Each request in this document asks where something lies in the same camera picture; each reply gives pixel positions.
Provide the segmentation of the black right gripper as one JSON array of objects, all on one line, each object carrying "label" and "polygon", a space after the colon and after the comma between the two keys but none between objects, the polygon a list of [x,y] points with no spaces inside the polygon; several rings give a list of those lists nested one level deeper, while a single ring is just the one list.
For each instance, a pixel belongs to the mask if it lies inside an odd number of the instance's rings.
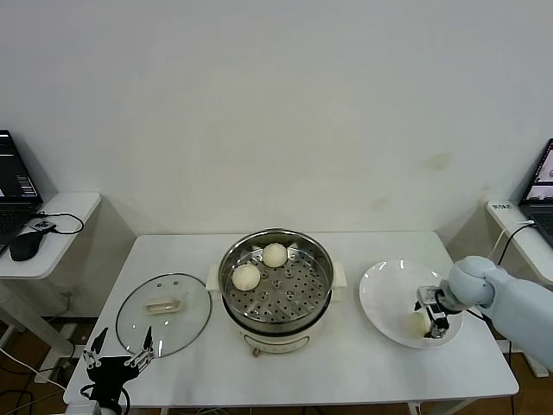
[{"label": "black right gripper", "polygon": [[[414,310],[419,310],[421,308],[421,303],[417,301]],[[425,337],[443,338],[448,331],[447,311],[436,299],[431,299],[429,305],[427,306],[427,314],[431,322],[429,325],[429,331],[425,334]]]}]

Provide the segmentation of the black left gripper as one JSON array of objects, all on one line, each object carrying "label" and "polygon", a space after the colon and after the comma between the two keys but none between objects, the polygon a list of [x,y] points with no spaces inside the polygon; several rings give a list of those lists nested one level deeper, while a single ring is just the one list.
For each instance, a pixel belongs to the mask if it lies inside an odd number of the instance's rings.
[{"label": "black left gripper", "polygon": [[144,338],[142,350],[132,357],[115,356],[100,358],[108,328],[104,328],[85,348],[82,357],[87,365],[87,375],[93,383],[90,398],[101,405],[115,405],[124,389],[124,384],[134,380],[155,358],[152,328],[149,327]]}]

